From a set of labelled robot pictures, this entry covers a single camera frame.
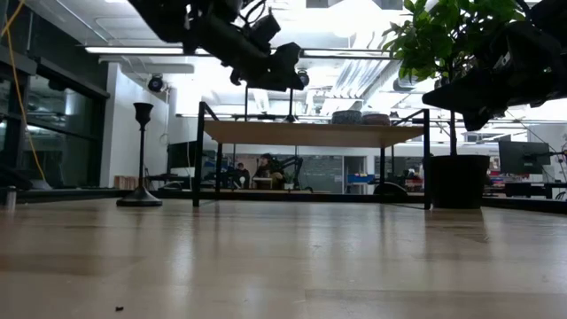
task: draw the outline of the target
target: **window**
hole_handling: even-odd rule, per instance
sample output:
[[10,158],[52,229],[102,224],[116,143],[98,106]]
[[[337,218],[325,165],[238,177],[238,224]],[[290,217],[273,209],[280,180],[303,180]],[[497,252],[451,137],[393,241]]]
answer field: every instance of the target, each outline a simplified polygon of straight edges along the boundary
[[[47,183],[53,188],[96,186],[93,176],[93,142],[45,128],[27,126]],[[41,179],[26,135],[21,159],[22,170],[31,179]]]
[[11,82],[0,79],[0,113],[8,112],[11,86]]
[[80,134],[92,134],[95,101],[72,89],[33,76],[29,83],[27,117]]
[[4,150],[4,141],[6,139],[6,121],[0,118],[0,152]]

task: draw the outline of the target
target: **black robotic arm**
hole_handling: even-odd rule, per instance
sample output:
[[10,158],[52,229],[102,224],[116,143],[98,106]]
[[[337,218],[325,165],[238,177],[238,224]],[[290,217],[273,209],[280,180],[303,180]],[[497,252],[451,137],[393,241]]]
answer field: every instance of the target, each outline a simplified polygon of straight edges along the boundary
[[129,0],[153,32],[166,43],[182,43],[187,54],[203,48],[231,66],[235,85],[286,91],[303,89],[295,72],[301,48],[287,43],[271,53],[269,41],[280,31],[269,13],[243,27],[233,24],[249,0]]

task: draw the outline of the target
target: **black plant pot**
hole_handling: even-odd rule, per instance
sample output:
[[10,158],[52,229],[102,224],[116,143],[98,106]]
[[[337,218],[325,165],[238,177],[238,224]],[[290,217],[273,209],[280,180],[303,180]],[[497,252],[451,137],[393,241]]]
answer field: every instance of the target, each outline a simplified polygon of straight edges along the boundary
[[484,155],[432,157],[433,207],[479,209],[489,161]]

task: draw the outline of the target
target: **security camera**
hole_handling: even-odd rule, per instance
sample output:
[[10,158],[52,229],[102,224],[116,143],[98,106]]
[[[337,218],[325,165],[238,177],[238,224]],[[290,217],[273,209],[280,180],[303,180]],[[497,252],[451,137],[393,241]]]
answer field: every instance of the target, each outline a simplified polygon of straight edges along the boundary
[[298,76],[304,86],[309,85],[309,75],[307,75],[307,70],[299,70]]
[[163,74],[154,74],[148,82],[148,89],[152,92],[161,93],[167,89],[167,83],[163,81]]

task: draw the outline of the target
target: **wooden floor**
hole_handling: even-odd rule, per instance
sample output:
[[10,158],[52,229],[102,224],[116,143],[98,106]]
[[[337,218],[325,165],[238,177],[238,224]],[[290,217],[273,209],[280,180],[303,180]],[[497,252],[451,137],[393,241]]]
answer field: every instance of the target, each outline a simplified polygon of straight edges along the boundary
[[1,213],[0,318],[567,317],[561,215],[114,201]]

